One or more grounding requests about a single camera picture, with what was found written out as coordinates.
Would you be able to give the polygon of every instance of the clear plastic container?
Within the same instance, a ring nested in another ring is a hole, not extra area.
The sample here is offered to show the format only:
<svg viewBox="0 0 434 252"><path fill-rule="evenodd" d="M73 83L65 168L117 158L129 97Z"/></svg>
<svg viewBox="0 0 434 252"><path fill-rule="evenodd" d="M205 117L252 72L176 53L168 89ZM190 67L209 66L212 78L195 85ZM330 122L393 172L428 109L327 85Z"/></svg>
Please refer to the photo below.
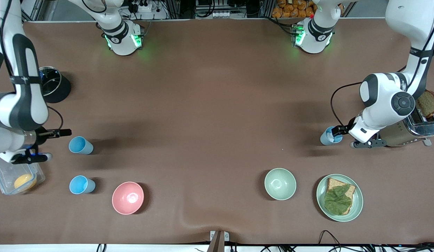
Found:
<svg viewBox="0 0 434 252"><path fill-rule="evenodd" d="M23 193L44 179L38 163L11 164L0 158L0 189L5 195Z"/></svg>

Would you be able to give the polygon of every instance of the lettuce leaf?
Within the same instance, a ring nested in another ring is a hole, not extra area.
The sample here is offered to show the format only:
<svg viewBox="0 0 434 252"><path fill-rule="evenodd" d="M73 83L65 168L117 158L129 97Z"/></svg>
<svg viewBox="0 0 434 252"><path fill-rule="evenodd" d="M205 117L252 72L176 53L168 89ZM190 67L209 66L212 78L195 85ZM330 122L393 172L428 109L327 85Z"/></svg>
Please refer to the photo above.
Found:
<svg viewBox="0 0 434 252"><path fill-rule="evenodd" d="M351 185L340 185L334 187L326 192L324 195L324 207L331 214L342 215L349 206L352 204L352 200L345 195Z"/></svg>

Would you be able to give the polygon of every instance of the pink bowl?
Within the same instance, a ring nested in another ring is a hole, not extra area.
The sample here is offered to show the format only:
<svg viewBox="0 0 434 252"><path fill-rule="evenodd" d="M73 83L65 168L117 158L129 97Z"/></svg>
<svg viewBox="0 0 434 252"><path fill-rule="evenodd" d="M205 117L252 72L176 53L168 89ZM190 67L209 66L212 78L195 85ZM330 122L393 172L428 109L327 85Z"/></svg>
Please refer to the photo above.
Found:
<svg viewBox="0 0 434 252"><path fill-rule="evenodd" d="M120 214L133 214L144 201L144 191L135 182L125 182L119 185L113 193L113 207Z"/></svg>

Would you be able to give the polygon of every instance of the green led light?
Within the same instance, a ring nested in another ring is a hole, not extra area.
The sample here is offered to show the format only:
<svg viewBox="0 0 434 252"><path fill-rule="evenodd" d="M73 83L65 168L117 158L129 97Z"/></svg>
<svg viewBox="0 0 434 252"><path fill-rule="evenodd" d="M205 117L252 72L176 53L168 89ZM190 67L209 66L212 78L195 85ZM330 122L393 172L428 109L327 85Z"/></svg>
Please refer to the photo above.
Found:
<svg viewBox="0 0 434 252"><path fill-rule="evenodd" d="M132 40L134 42L134 45L136 47L140 47L141 46L142 43L141 43L141 38L139 36L131 35L131 38L132 38Z"/></svg>
<svg viewBox="0 0 434 252"><path fill-rule="evenodd" d="M106 35L105 35L105 39L106 39L106 42L108 43L108 47L111 48L111 44L109 43L109 40L108 40L108 38L106 37Z"/></svg>
<svg viewBox="0 0 434 252"><path fill-rule="evenodd" d="M301 45L302 41L304 40L304 37L305 37L305 30L303 30L302 33L296 37L296 44Z"/></svg>
<svg viewBox="0 0 434 252"><path fill-rule="evenodd" d="M332 33L330 33L329 37L327 38L327 43L326 43L326 46L327 46L327 45L329 45L329 43L330 43L330 38L332 37L332 34L333 34L333 32L332 32Z"/></svg>

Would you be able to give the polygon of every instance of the black pot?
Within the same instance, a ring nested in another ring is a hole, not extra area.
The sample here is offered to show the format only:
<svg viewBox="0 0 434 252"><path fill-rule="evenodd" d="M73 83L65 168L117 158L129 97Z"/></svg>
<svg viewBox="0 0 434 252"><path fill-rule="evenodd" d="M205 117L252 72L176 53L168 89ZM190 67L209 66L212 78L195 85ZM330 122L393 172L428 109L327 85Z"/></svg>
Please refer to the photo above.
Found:
<svg viewBox="0 0 434 252"><path fill-rule="evenodd" d="M71 92L71 82L54 67L40 67L40 77L42 81L41 92L47 103L61 102Z"/></svg>

